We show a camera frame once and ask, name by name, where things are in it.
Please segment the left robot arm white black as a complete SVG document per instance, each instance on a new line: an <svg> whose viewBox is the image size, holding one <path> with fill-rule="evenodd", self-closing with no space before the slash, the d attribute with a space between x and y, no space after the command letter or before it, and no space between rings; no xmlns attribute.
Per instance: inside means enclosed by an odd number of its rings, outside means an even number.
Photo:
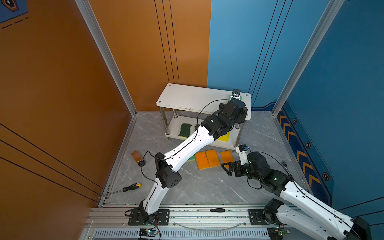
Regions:
<svg viewBox="0 0 384 240"><path fill-rule="evenodd" d="M145 223L151 223L169 189L182 180L178 173L187 160L205 146L230 132L236 124L243 124L248 109L239 99L221 103L219 109L205 117L197 130L173 150L154 156L155 183L148 196L140 202L139 211Z"/></svg>

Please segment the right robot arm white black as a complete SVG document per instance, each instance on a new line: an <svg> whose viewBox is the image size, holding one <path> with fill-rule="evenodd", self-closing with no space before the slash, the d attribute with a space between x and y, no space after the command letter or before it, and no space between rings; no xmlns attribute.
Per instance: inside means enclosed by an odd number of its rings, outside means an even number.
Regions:
<svg viewBox="0 0 384 240"><path fill-rule="evenodd" d="M261 188L277 196L264 207L263 219L270 225L288 225L315 240L370 240L370 225L352 218L299 186L288 172L273 170L259 152L243 151L240 161L223 163L228 176L260 182Z"/></svg>

